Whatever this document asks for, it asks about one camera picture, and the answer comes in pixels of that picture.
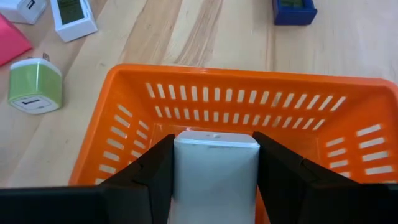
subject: wood grain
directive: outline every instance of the wood grain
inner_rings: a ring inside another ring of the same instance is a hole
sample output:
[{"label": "wood grain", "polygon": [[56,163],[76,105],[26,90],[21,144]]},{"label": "wood grain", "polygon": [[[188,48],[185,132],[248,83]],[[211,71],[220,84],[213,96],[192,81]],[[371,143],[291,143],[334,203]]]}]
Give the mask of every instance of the wood grain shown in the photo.
[{"label": "wood grain", "polygon": [[48,7],[18,24],[64,74],[64,107],[32,116],[7,104],[9,63],[0,68],[0,186],[65,185],[108,70],[118,63],[237,68],[398,83],[398,2],[314,0],[306,27],[272,24],[270,0],[91,0],[99,31],[70,43]]}]

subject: white rectangular block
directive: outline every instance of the white rectangular block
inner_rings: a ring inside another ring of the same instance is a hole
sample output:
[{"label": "white rectangular block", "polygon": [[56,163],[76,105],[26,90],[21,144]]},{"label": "white rectangular block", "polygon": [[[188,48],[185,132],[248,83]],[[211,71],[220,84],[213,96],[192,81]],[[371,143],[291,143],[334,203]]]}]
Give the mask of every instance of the white rectangular block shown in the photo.
[{"label": "white rectangular block", "polygon": [[35,24],[46,6],[46,0],[1,0],[0,13],[11,22]]},{"label": "white rectangular block", "polygon": [[51,0],[55,31],[65,42],[97,32],[88,0]]},{"label": "white rectangular block", "polygon": [[254,224],[259,145],[247,134],[184,131],[174,140],[171,224]]}]

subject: orange plastic basket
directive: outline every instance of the orange plastic basket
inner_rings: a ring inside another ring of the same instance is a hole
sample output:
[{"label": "orange plastic basket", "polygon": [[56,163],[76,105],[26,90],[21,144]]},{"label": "orange plastic basket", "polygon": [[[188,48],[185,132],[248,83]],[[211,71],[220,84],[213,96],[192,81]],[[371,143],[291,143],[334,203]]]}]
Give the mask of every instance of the orange plastic basket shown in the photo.
[{"label": "orange plastic basket", "polygon": [[118,65],[70,184],[98,184],[167,134],[261,131],[362,183],[395,182],[398,91],[381,79]]}]

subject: blue box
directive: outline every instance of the blue box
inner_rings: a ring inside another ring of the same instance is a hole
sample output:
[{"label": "blue box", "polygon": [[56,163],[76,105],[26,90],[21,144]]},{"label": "blue box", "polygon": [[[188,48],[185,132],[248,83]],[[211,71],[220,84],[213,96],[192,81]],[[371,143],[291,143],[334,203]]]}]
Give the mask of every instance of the blue box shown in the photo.
[{"label": "blue box", "polygon": [[310,25],[318,10],[312,0],[303,0],[303,7],[284,7],[281,0],[272,0],[275,25]]}]

